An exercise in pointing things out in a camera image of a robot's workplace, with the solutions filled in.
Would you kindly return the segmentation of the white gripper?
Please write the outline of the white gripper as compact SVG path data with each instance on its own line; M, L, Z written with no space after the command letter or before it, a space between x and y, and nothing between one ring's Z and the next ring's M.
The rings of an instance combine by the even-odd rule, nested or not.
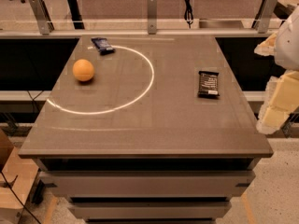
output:
M268 36L254 52L274 55L277 65L289 69L280 77L270 77L266 84L256 128L259 133L272 134L299 107L299 72L291 71L299 69L299 7L283 22L278 34Z

